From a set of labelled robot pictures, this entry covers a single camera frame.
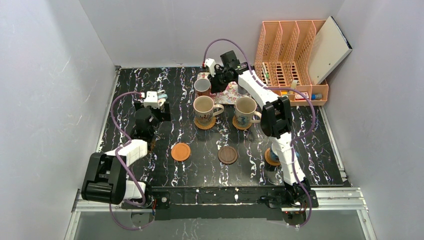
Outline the light wooden round coaster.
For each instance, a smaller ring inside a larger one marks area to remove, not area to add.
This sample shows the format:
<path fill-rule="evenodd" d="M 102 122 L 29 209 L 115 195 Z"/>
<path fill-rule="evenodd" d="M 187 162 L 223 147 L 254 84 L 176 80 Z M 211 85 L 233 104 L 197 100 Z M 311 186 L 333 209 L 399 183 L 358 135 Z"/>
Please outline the light wooden round coaster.
<path fill-rule="evenodd" d="M 272 158 L 271 153 L 272 153 L 271 148 L 268 148 L 268 149 L 265 151 L 265 153 L 264 153 L 264 159 L 265 159 L 265 161 L 266 161 L 266 162 L 267 162 L 270 166 L 274 166 L 274 167 L 280 166 L 280 165 L 281 165 L 280 161 L 279 161 L 279 160 L 274 160 L 274 159 Z"/>

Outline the terracotta round coaster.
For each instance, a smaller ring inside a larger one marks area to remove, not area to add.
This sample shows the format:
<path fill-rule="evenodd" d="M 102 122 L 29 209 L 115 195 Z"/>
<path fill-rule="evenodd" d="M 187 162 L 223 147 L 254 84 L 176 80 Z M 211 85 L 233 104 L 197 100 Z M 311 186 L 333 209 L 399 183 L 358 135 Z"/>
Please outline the terracotta round coaster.
<path fill-rule="evenodd" d="M 171 157 L 178 162 L 186 161 L 191 155 L 191 148 L 186 143 L 177 143 L 171 149 Z"/>

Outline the blue mug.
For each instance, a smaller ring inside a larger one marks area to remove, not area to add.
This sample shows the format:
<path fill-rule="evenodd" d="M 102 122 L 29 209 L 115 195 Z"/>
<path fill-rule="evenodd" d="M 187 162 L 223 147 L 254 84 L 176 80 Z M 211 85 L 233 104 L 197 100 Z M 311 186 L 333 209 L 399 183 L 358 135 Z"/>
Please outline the blue mug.
<path fill-rule="evenodd" d="M 270 148 L 270 150 L 269 150 L 269 158 L 273 162 L 279 162 L 280 161 L 278 155 L 272 150 L 272 148 Z"/>

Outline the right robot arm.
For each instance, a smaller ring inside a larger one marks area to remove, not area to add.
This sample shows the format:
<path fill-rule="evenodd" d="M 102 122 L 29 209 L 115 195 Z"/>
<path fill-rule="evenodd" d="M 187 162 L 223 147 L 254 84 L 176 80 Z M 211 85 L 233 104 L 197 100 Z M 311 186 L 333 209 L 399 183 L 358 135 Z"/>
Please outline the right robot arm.
<path fill-rule="evenodd" d="M 300 167 L 294 148 L 299 137 L 293 138 L 291 134 L 293 118 L 289 98 L 273 92 L 260 80 L 248 62 L 237 59 L 234 51 L 226 52 L 220 58 L 222 65 L 215 63 L 212 58 L 203 59 L 202 66 L 209 71 L 211 91 L 221 93 L 229 83 L 235 82 L 254 99 L 261 108 L 261 130 L 271 142 L 268 156 L 277 160 L 283 171 L 286 202 L 300 203 L 312 209 L 311 186 Z"/>

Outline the woven rattan coaster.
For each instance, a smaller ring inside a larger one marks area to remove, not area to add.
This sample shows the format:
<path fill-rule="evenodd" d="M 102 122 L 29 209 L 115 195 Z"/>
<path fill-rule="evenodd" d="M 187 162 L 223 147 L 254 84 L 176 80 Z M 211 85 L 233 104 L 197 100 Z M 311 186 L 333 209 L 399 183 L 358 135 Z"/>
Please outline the woven rattan coaster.
<path fill-rule="evenodd" d="M 238 124 L 238 122 L 237 122 L 237 118 L 236 118 L 236 116 L 233 116 L 233 118 L 232 118 L 232 124 L 233 124 L 233 126 L 234 126 L 236 129 L 238 129 L 238 130 L 242 130 L 242 131 L 244 131 L 244 130 L 248 130 L 248 129 L 252 126 L 252 123 L 251 123 L 251 122 L 249 122 L 246 126 L 241 126 L 241 125 L 239 125 L 239 124 Z"/>
<path fill-rule="evenodd" d="M 213 116 L 210 119 L 209 123 L 207 123 L 207 124 L 206 123 L 205 124 L 200 123 L 200 120 L 198 118 L 196 118 L 196 117 L 194 118 L 194 124 L 195 124 L 195 126 L 197 128 L 199 128 L 199 129 L 201 129 L 201 130 L 211 129 L 215 125 L 215 123 L 216 123 L 216 117 L 215 116 Z"/>

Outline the dark walnut round coaster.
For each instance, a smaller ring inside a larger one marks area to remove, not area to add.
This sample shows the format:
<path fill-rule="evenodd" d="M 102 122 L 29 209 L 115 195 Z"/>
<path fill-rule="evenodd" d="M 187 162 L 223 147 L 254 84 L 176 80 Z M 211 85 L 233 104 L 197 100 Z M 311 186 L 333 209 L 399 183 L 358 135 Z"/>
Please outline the dark walnut round coaster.
<path fill-rule="evenodd" d="M 218 150 L 217 156 L 221 163 L 231 165 L 238 159 L 238 152 L 232 146 L 223 146 Z"/>

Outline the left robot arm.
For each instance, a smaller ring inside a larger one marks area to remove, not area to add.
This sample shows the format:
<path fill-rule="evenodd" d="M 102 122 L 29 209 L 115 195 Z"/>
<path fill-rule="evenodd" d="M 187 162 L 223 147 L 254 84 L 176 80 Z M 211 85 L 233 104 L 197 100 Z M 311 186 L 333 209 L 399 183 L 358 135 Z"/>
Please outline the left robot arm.
<path fill-rule="evenodd" d="M 135 105 L 135 124 L 130 140 L 107 152 L 94 152 L 88 161 L 81 189 L 84 200 L 118 205 L 128 202 L 141 207 L 146 202 L 146 183 L 138 181 L 130 166 L 145 157 L 154 147 L 155 133 L 162 122 L 171 119 L 169 102 L 159 100 L 159 107 Z"/>

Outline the beige mug with number three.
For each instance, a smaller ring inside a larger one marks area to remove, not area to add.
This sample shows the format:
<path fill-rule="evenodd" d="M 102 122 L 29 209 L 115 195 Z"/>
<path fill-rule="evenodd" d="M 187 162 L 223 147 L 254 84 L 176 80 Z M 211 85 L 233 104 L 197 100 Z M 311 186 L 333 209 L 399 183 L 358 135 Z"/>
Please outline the beige mug with number three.
<path fill-rule="evenodd" d="M 258 124 L 261 122 L 262 114 L 257 111 L 257 103 L 251 97 L 241 97 L 235 103 L 235 115 L 237 123 L 246 126 L 248 123 Z"/>

